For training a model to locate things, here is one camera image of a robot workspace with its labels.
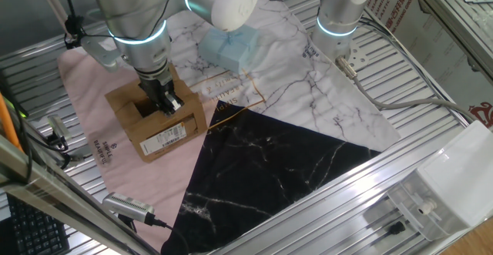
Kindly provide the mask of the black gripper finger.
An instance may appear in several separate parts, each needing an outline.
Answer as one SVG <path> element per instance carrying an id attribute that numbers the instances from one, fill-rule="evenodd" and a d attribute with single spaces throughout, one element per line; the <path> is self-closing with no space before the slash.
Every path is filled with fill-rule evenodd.
<path id="1" fill-rule="evenodd" d="M 176 112 L 184 105 L 183 101 L 175 94 L 174 91 L 165 92 L 165 101 L 170 112 Z"/>
<path id="2" fill-rule="evenodd" d="M 159 97 L 156 104 L 167 115 L 172 115 L 175 112 L 174 105 L 165 96 Z"/>

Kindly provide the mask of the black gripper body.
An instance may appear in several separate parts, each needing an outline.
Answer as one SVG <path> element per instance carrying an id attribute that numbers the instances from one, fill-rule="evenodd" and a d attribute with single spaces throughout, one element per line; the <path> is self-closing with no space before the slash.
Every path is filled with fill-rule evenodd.
<path id="1" fill-rule="evenodd" d="M 156 101 L 159 97 L 164 97 L 166 91 L 173 91 L 174 85 L 173 81 L 169 80 L 164 85 L 158 79 L 144 79 L 143 77 L 139 78 L 140 84 L 139 87 L 146 93 L 148 98 L 157 106 Z"/>

